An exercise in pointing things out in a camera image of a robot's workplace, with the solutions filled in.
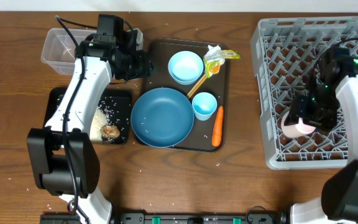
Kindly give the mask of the pink plastic cup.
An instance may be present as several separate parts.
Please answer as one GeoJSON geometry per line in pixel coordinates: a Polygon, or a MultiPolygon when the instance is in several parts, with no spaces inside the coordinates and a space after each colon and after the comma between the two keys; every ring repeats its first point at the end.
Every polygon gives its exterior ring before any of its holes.
{"type": "Polygon", "coordinates": [[[307,125],[303,122],[303,119],[300,118],[296,124],[285,124],[289,120],[289,111],[286,112],[281,121],[281,129],[283,134],[288,138],[298,138],[311,134],[315,131],[314,126],[307,125]]]}

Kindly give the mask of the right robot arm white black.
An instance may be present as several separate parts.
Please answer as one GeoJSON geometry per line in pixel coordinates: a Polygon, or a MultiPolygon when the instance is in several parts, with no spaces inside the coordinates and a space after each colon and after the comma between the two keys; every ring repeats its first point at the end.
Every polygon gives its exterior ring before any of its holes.
{"type": "Polygon", "coordinates": [[[330,131],[342,110],[348,142],[347,165],[323,186],[321,196],[291,206],[284,223],[358,223],[358,57],[348,49],[331,47],[317,61],[308,94],[298,95],[283,116],[281,129],[288,138],[330,131]]]}

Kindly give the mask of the brown food scrap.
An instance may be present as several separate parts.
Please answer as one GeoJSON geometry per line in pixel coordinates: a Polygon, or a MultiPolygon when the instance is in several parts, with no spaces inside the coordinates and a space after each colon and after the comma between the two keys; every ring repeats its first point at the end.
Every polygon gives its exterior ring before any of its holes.
{"type": "Polygon", "coordinates": [[[111,139],[115,139],[118,138],[120,136],[120,130],[118,129],[117,126],[115,125],[104,125],[101,127],[100,129],[100,133],[102,135],[103,138],[111,138],[111,139]]]}

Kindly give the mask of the pile of white rice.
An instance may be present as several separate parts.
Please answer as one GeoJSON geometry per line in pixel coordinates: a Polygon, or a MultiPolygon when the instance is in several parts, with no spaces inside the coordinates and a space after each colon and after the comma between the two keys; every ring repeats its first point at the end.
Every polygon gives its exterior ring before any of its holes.
{"type": "Polygon", "coordinates": [[[103,136],[102,127],[109,124],[109,116],[105,114],[100,107],[97,107],[89,132],[89,138],[92,143],[103,143],[107,141],[107,137],[103,136]]]}

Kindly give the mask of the large dark blue plate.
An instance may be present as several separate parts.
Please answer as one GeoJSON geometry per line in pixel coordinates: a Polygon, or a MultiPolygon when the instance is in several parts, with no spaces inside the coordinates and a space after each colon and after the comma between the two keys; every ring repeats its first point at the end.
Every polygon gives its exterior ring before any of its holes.
{"type": "Polygon", "coordinates": [[[138,140],[152,147],[172,147],[191,132],[194,112],[188,98],[172,88],[155,88],[135,102],[132,130],[138,140]]]}

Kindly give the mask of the small light blue bowl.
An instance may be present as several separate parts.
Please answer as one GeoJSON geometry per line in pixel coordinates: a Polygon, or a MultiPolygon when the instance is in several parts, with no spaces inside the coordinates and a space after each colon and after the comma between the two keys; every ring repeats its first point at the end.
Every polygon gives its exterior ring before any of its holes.
{"type": "Polygon", "coordinates": [[[181,51],[170,58],[168,72],[177,83],[191,85],[202,76],[204,63],[198,54],[191,51],[181,51]]]}

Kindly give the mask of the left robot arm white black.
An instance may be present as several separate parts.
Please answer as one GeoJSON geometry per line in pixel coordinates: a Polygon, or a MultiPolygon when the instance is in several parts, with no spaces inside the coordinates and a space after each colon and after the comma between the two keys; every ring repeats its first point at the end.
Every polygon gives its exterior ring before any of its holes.
{"type": "Polygon", "coordinates": [[[35,184],[67,202],[67,212],[41,223],[110,223],[112,204],[98,187],[100,163],[90,140],[93,116],[109,84],[148,77],[154,66],[139,30],[119,16],[100,14],[96,32],[75,42],[75,69],[57,110],[32,128],[27,148],[35,184]]]}

